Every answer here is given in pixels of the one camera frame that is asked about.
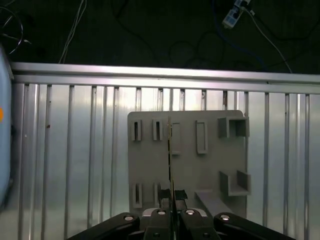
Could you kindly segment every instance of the gray mounting plate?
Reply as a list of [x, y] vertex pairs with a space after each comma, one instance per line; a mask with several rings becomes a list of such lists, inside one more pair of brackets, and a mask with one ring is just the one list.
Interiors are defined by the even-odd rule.
[[[218, 201], [245, 217], [246, 195], [250, 194], [245, 159], [249, 120], [238, 110], [131, 112], [128, 115], [130, 211], [141, 214], [145, 209], [159, 207], [157, 184], [162, 189], [170, 187], [169, 116], [174, 186], [175, 190], [185, 190], [187, 206], [203, 208], [204, 203], [195, 192], [204, 192], [209, 193], [206, 196], [212, 202]], [[228, 129], [228, 134], [221, 133], [221, 128]]]

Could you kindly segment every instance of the corrugated metal wall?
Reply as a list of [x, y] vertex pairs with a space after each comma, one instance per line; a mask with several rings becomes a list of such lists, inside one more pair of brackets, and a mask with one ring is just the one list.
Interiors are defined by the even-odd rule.
[[12, 90], [14, 182], [2, 239], [63, 239], [128, 211], [128, 113], [223, 109], [250, 120], [248, 219], [299, 240], [320, 238], [320, 95], [21, 78]]

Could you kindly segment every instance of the light blue object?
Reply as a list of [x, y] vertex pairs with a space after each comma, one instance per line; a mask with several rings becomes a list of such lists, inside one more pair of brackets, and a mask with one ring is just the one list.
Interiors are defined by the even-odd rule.
[[0, 205], [10, 179], [11, 146], [11, 69], [0, 45]]

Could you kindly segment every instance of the white cable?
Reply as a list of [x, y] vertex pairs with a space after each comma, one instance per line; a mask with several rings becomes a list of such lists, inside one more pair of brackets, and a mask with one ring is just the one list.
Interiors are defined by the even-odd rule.
[[75, 15], [75, 18], [74, 18], [74, 21], [73, 21], [73, 24], [72, 24], [72, 27], [71, 27], [71, 30], [69, 32], [69, 35], [67, 37], [67, 40], [65, 42], [65, 45], [64, 45], [64, 48], [63, 48], [63, 51], [62, 51], [62, 55], [60, 57], [60, 60], [59, 60], [59, 64], [62, 62], [62, 63], [65, 63], [65, 60], [66, 60], [66, 56], [67, 56], [67, 52], [68, 52], [68, 48], [69, 48], [69, 44], [71, 43], [74, 35], [75, 35], [75, 31], [76, 31], [76, 28], [85, 12], [87, 8], [87, 0], [81, 0], [81, 3], [79, 5], [79, 8], [78, 8], [78, 11]]
[[285, 65], [287, 66], [287, 68], [289, 69], [289, 72], [292, 74], [293, 72], [292, 72], [292, 70], [291, 70], [291, 68], [290, 68], [290, 66], [289, 66], [289, 64], [287, 63], [287, 60], [286, 60], [286, 58], [283, 56], [283, 54], [281, 53], [281, 51], [277, 48], [277, 46], [276, 45], [274, 45], [274, 43], [264, 34], [264, 32], [260, 29], [260, 27], [259, 27], [259, 25], [257, 24], [257, 22], [256, 22], [256, 20], [255, 20], [255, 17], [246, 9], [246, 8], [244, 8], [243, 9], [247, 14], [249, 14], [250, 15], [250, 17], [251, 17], [251, 19], [252, 19], [252, 21], [253, 21], [253, 23], [254, 23], [254, 25], [256, 26], [256, 28], [259, 30], [259, 32], [262, 34], [262, 36], [264, 36], [265, 37], [265, 39], [267, 39], [268, 40], [268, 42], [275, 48], [275, 50], [277, 50], [277, 52], [279, 53], [279, 55], [281, 56], [281, 58], [282, 58], [282, 60], [283, 60], [283, 62], [285, 63]]
[[77, 11], [77, 13], [75, 15], [71, 30], [70, 30], [69, 35], [67, 37], [67, 40], [65, 42], [65, 45], [64, 45], [64, 48], [63, 48], [62, 55], [60, 57], [59, 63], [61, 63], [62, 60], [63, 60], [63, 63], [64, 63], [64, 60], [66, 58], [67, 51], [68, 51], [68, 46], [69, 46], [69, 44], [70, 44], [70, 42], [71, 42], [71, 40], [73, 38], [73, 35], [75, 34], [75, 29], [76, 29], [76, 27], [77, 27], [77, 25], [79, 23], [79, 14], [80, 14], [81, 7], [82, 7], [83, 3], [84, 3], [84, 0], [81, 0], [81, 3], [80, 3], [79, 8], [78, 8], [78, 11]]

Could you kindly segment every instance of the power strip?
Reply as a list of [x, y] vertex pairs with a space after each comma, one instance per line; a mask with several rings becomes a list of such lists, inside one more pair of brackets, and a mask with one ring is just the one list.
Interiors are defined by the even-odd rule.
[[241, 3], [247, 2], [248, 4], [251, 0], [235, 0], [233, 8], [229, 11], [229, 13], [225, 16], [222, 24], [226, 29], [233, 29], [240, 19], [243, 10], [241, 10]]

